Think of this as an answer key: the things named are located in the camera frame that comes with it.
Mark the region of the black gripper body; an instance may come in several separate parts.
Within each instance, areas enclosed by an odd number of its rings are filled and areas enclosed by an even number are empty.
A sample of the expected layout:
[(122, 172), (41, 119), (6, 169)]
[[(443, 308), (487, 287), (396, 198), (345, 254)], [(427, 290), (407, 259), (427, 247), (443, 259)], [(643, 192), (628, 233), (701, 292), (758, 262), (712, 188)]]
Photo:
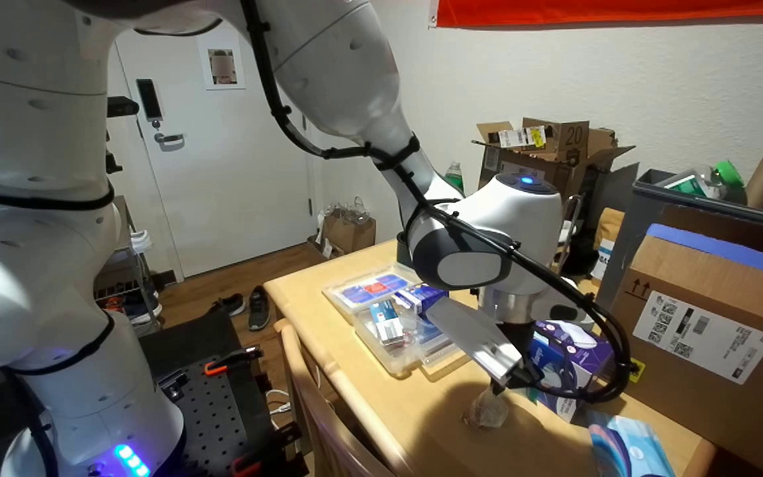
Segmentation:
[(512, 381), (524, 388), (573, 390), (577, 373), (559, 347), (536, 324), (505, 324), (504, 335), (521, 352)]

